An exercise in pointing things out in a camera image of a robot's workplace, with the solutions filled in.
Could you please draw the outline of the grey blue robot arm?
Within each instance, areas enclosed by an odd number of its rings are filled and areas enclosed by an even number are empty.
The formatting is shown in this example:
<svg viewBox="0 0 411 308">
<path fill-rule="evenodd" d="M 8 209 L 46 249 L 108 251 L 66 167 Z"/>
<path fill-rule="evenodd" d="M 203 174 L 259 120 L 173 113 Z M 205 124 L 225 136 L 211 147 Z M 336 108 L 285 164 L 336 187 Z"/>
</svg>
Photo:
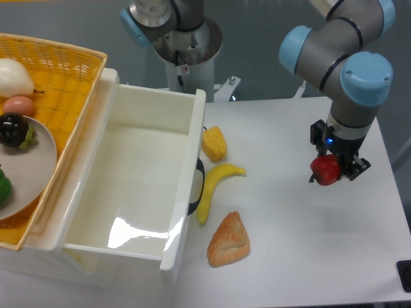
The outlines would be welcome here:
<svg viewBox="0 0 411 308">
<path fill-rule="evenodd" d="M 380 105 L 386 100 L 393 70 L 383 56 L 364 47 L 393 24 L 392 1 L 313 1 L 327 23 L 318 30 L 292 29 L 279 48 L 280 63 L 318 88 L 332 101 L 326 120 L 311 125 L 318 156 L 312 182 L 331 185 L 354 180 L 369 168 L 360 147 Z M 139 46 L 153 46 L 166 66 L 170 90 L 202 89 L 214 100 L 214 59 L 222 32 L 207 18 L 202 1 L 132 1 L 121 22 Z"/>
</svg>

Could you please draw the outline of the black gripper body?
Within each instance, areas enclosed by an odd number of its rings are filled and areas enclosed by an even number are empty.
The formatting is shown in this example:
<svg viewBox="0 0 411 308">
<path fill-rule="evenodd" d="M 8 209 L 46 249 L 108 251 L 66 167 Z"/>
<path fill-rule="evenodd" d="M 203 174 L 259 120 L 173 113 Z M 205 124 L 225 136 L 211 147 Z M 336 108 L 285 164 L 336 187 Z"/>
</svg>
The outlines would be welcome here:
<svg viewBox="0 0 411 308">
<path fill-rule="evenodd" d="M 353 161 L 354 156 L 358 156 L 364 139 L 365 136 L 354 139 L 342 137 L 335 126 L 328 126 L 321 119 L 310 126 L 310 142 L 316 147 L 319 157 L 329 151 L 335 156 L 339 155 L 348 161 Z"/>
</svg>

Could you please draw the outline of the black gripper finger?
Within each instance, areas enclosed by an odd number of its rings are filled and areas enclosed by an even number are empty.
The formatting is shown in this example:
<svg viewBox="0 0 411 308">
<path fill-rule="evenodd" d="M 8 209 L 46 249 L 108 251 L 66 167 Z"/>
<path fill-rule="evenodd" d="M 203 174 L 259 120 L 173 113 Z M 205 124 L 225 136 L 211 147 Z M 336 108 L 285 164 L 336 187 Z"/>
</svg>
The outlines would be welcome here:
<svg viewBox="0 0 411 308">
<path fill-rule="evenodd" d="M 324 145 L 316 145 L 317 150 L 317 157 L 311 162 L 310 169 L 311 169 L 311 176 L 309 179 L 309 183 L 313 183 L 316 181 L 317 176 L 317 164 L 319 163 L 319 158 L 325 155 L 325 146 Z"/>
<path fill-rule="evenodd" d="M 370 166 L 370 162 L 365 158 L 354 156 L 353 160 L 346 163 L 342 168 L 342 176 L 348 178 L 350 181 L 353 181 L 363 172 L 368 170 Z"/>
</svg>

